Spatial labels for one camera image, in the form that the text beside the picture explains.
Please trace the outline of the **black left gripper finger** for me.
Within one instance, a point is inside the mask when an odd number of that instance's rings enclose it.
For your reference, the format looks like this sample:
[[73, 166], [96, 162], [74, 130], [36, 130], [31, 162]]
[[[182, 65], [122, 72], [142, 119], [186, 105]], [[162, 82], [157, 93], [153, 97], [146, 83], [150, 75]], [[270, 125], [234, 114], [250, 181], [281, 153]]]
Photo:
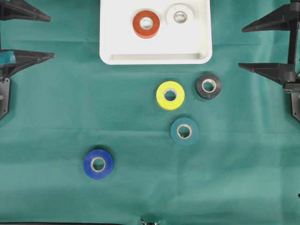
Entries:
[[2, 21], [20, 19], [50, 22], [51, 17], [24, 0], [0, 0]]

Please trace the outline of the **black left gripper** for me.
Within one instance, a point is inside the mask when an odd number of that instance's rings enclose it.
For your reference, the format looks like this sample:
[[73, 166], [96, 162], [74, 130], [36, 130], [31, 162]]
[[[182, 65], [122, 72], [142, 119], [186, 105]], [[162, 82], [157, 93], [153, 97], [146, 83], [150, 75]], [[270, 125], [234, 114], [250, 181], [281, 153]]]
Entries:
[[6, 49], [0, 51], [0, 119], [9, 112], [10, 79], [17, 72], [53, 59], [54, 53]]

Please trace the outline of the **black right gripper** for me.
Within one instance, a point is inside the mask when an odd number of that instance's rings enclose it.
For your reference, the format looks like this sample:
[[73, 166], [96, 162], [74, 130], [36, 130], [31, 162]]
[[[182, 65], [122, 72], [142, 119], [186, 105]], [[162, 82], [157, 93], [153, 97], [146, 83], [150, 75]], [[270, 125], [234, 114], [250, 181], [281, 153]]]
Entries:
[[242, 32], [265, 30], [290, 30], [288, 64], [284, 63], [239, 63], [238, 66], [252, 73], [259, 74], [280, 85], [291, 95], [292, 115], [300, 121], [300, 78], [296, 73], [296, 52], [300, 21], [300, 1], [291, 0], [246, 27]]

